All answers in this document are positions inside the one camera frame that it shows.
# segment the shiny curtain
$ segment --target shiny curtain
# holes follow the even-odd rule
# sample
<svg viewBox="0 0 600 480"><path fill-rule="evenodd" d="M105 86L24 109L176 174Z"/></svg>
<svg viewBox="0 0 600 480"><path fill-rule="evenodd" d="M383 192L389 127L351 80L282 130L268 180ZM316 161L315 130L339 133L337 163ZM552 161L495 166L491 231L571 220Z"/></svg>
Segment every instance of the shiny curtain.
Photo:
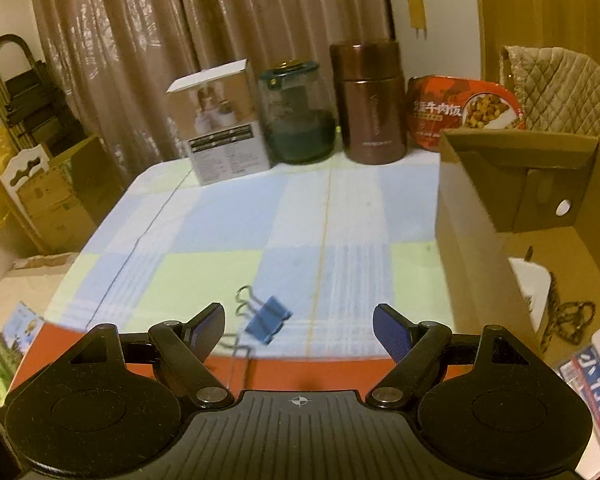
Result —
<svg viewBox="0 0 600 480"><path fill-rule="evenodd" d="M127 181L184 155L165 91L174 79L248 57L255 73L329 45L389 36L385 0L33 0L50 68Z"/></svg>

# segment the silver screw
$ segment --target silver screw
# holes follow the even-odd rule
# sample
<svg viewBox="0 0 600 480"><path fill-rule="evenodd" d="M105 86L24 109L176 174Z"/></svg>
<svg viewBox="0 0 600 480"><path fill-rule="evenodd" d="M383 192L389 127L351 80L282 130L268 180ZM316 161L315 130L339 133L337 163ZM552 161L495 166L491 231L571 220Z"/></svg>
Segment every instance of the silver screw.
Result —
<svg viewBox="0 0 600 480"><path fill-rule="evenodd" d="M217 386L208 386L201 388L196 393L196 397L202 402L208 402L209 404L215 404L221 402L228 397L229 393L224 388L218 388Z"/></svg>
<svg viewBox="0 0 600 480"><path fill-rule="evenodd" d="M389 404L390 402L398 402L402 398L402 392L398 388L383 386L373 390L371 396L378 402Z"/></svg>

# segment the cardboard box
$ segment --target cardboard box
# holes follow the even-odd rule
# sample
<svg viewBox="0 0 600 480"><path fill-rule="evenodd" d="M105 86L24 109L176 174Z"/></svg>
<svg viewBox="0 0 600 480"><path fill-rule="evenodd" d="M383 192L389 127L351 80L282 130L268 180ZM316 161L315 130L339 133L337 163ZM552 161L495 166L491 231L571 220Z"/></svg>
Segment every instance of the cardboard box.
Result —
<svg viewBox="0 0 600 480"><path fill-rule="evenodd" d="M120 176L98 137L49 162L19 190L20 201L56 253L80 251L123 193Z"/></svg>
<svg viewBox="0 0 600 480"><path fill-rule="evenodd" d="M445 132L440 151L436 237L456 329L500 324L539 351L507 261L533 247L561 302L595 302L586 346L600 328L600 139L460 128ZM575 350L554 336L543 358L555 365Z"/></svg>
<svg viewBox="0 0 600 480"><path fill-rule="evenodd" d="M167 96L200 184L270 168L246 59L177 79Z"/></svg>

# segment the glass jar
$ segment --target glass jar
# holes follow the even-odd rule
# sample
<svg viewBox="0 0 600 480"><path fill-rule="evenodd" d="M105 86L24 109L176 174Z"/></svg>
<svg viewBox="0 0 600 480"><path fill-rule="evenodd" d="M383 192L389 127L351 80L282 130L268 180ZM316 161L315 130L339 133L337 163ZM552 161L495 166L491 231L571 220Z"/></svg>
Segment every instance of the glass jar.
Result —
<svg viewBox="0 0 600 480"><path fill-rule="evenodd" d="M283 162L313 162L333 151L336 121L319 68L294 60L260 74L267 142Z"/></svg>

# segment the red food package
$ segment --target red food package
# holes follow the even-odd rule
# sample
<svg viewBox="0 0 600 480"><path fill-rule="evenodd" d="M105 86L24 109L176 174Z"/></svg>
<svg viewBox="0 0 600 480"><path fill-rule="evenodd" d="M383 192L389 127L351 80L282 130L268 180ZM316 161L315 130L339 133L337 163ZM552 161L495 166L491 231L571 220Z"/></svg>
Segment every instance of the red food package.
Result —
<svg viewBox="0 0 600 480"><path fill-rule="evenodd" d="M525 129L522 107L504 86L439 75L410 79L407 124L411 137L433 151L446 128Z"/></svg>

